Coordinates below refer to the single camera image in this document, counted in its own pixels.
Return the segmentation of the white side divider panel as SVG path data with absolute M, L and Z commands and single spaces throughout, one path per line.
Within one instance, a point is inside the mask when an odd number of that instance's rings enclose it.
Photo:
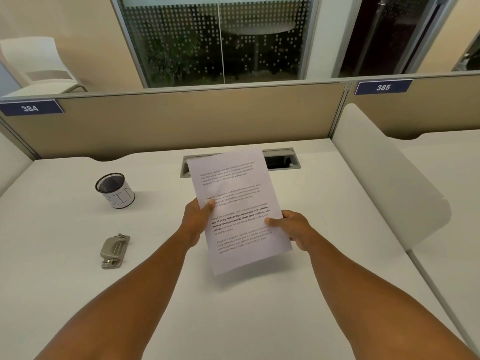
M 35 159 L 34 154 L 14 134 L 0 125 L 0 197 Z
M 406 252 L 450 222 L 447 198 L 354 103 L 332 142 Z

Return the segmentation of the person's left forearm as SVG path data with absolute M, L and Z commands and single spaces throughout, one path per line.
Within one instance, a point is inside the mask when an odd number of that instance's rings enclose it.
M 202 233 L 180 227 L 149 258 L 81 308 L 34 360 L 142 360 Z

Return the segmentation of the person's left hand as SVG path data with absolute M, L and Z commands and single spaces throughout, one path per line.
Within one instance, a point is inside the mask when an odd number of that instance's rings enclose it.
M 211 217 L 211 215 L 203 215 L 201 212 L 202 208 L 197 198 L 185 206 L 179 230 L 182 236 L 186 238 L 189 248 L 194 247 L 198 243 Z

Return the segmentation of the blue number label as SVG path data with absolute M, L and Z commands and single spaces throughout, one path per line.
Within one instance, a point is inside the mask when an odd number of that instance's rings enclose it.
M 355 96 L 405 93 L 413 82 L 412 78 L 360 81 Z
M 7 117 L 63 114 L 64 110 L 55 99 L 0 102 L 0 112 Z

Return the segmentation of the person's right forearm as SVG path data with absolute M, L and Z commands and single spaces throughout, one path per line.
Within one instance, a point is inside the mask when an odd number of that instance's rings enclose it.
M 315 230 L 291 236 L 356 360 L 480 360 L 409 294 L 357 264 Z

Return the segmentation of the dark glass door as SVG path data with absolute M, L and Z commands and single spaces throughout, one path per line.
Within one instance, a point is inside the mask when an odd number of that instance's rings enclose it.
M 418 71 L 458 0 L 353 0 L 332 78 Z

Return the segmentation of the white chair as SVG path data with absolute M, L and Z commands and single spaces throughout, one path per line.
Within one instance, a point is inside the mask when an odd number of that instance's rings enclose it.
M 6 61 L 27 82 L 27 86 L 5 97 L 46 96 L 87 92 L 63 63 L 51 37 L 35 36 L 0 40 Z

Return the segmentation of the beige desk partition panel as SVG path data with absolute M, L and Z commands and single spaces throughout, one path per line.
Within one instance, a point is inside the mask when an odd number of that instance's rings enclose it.
M 480 130 L 480 72 L 416 77 L 399 93 L 355 95 L 357 85 L 344 106 L 355 104 L 388 137 Z
M 113 160 L 134 153 L 327 138 L 346 82 L 296 81 L 145 90 L 55 99 L 63 114 L 0 123 L 36 158 Z

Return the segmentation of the dotted glass window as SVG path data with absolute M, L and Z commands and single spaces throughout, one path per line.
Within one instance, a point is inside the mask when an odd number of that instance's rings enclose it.
M 110 0 L 143 88 L 306 78 L 321 0 Z

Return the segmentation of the black mesh pen cup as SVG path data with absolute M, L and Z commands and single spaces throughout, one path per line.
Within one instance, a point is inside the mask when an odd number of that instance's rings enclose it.
M 95 190 L 101 193 L 114 209 L 126 208 L 136 198 L 122 173 L 109 173 L 102 176 L 96 182 Z

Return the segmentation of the grey metal hole punch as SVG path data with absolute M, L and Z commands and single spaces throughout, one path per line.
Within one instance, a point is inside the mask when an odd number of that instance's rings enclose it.
M 119 233 L 105 240 L 100 250 L 101 268 L 103 270 L 116 269 L 122 266 L 130 238 L 128 235 Z

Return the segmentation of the white printed paper sheet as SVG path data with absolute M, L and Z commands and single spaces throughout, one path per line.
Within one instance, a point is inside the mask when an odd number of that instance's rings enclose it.
M 200 208 L 214 209 L 205 229 L 215 276 L 292 250 L 290 238 L 266 224 L 283 218 L 259 146 L 186 159 Z

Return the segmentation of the person's right hand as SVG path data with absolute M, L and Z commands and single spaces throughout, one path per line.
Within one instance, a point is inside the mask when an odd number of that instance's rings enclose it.
M 308 220 L 295 211 L 282 210 L 282 218 L 287 218 L 287 223 L 280 228 L 291 241 L 296 242 L 298 248 L 310 252 L 321 235 L 309 224 Z

